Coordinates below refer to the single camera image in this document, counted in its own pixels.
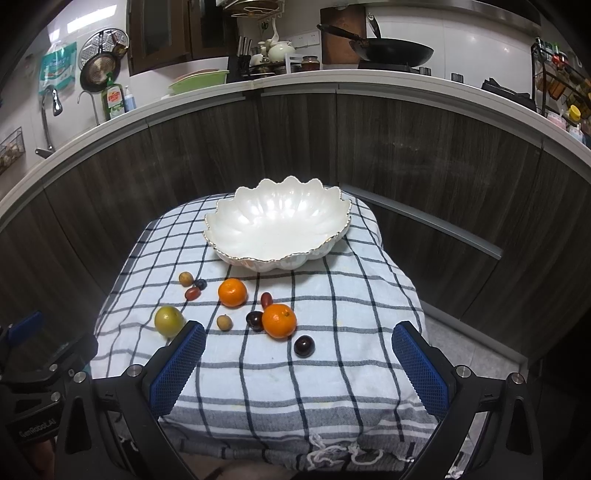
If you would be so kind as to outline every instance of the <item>dark wood cabinet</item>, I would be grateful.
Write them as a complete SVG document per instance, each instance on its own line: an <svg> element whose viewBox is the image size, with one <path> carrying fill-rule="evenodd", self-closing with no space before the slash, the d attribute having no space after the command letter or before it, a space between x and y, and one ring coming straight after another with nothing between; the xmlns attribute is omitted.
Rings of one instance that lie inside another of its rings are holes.
<svg viewBox="0 0 591 480"><path fill-rule="evenodd" d="M119 140L46 187L61 227L109 293L144 228L179 205L145 129Z"/></svg>
<svg viewBox="0 0 591 480"><path fill-rule="evenodd" d="M591 306L590 218L591 186L543 152L503 258L461 320L530 361L547 352Z"/></svg>
<svg viewBox="0 0 591 480"><path fill-rule="evenodd" d="M336 94L303 93L259 97L265 175L283 181L294 175L336 182Z"/></svg>
<svg viewBox="0 0 591 480"><path fill-rule="evenodd" d="M412 280L418 298L461 317L497 260L413 219L368 206L378 221L384 249Z"/></svg>
<svg viewBox="0 0 591 480"><path fill-rule="evenodd" d="M253 102L240 100L150 127L154 151L178 203L254 188L265 177Z"/></svg>
<svg viewBox="0 0 591 480"><path fill-rule="evenodd" d="M428 105L337 95L339 181L417 208L501 248L540 149Z"/></svg>
<svg viewBox="0 0 591 480"><path fill-rule="evenodd" d="M0 325L36 310L45 320L11 352L11 369L39 368L61 345L92 330L106 295L76 255L44 192L0 232L0 265Z"/></svg>
<svg viewBox="0 0 591 480"><path fill-rule="evenodd" d="M236 19L216 0L129 0L132 74L235 53Z"/></svg>

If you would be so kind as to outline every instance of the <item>blueberry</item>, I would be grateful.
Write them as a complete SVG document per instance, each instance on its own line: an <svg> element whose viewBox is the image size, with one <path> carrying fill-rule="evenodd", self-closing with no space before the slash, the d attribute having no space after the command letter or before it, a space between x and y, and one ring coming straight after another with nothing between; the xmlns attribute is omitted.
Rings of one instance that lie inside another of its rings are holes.
<svg viewBox="0 0 591 480"><path fill-rule="evenodd" d="M198 278L197 280L195 280L194 285L199 290L205 290L205 288L207 287L207 282L204 279L202 279L202 278Z"/></svg>

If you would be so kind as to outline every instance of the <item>tangerine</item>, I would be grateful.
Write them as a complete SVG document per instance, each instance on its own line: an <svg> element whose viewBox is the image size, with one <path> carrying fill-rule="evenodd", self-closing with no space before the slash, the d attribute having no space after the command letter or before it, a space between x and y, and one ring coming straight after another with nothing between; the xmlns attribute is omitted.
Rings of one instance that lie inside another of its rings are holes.
<svg viewBox="0 0 591 480"><path fill-rule="evenodd" d="M296 314L287 305L273 303L262 314L262 325L273 338L287 338L296 331Z"/></svg>
<svg viewBox="0 0 591 480"><path fill-rule="evenodd" d="M223 281L217 290L217 295L226 307L239 307L248 297L246 285L237 278L228 278Z"/></svg>

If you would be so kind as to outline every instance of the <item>blue gripper pad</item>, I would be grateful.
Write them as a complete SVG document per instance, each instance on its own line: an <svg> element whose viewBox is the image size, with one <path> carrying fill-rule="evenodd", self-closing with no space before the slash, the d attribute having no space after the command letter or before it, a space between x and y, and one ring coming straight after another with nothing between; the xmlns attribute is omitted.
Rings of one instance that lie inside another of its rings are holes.
<svg viewBox="0 0 591 480"><path fill-rule="evenodd" d="M155 418L168 415L205 350L205 329L195 322L170 360L150 385L150 410Z"/></svg>
<svg viewBox="0 0 591 480"><path fill-rule="evenodd" d="M427 342L423 343L427 348L431 348ZM392 350L423 402L425 410L438 420L442 420L449 409L447 384L402 323L396 325L392 333Z"/></svg>
<svg viewBox="0 0 591 480"><path fill-rule="evenodd" d="M8 345L15 347L32 337L43 326L43 315L35 312L24 320L12 325L8 331Z"/></svg>

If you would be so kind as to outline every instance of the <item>wall tile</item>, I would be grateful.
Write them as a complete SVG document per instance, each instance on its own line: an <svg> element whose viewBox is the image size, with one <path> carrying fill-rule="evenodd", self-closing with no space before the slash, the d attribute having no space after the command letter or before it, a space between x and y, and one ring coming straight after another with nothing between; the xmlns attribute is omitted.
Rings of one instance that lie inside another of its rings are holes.
<svg viewBox="0 0 591 480"><path fill-rule="evenodd" d="M372 7L368 5L367 13L374 14L385 22L420 23L441 25L441 12L431 8L415 7Z"/></svg>
<svg viewBox="0 0 591 480"><path fill-rule="evenodd" d="M509 25L493 22L492 20L487 20L486 18L477 17L475 15L446 10L441 10L440 15L444 27L477 33L484 37L508 43L509 45L513 45L528 53L535 40L534 37L522 33Z"/></svg>
<svg viewBox="0 0 591 480"><path fill-rule="evenodd" d="M445 78L464 75L464 83L480 88L493 77L516 92L531 90L531 58L523 50L468 30L444 27Z"/></svg>

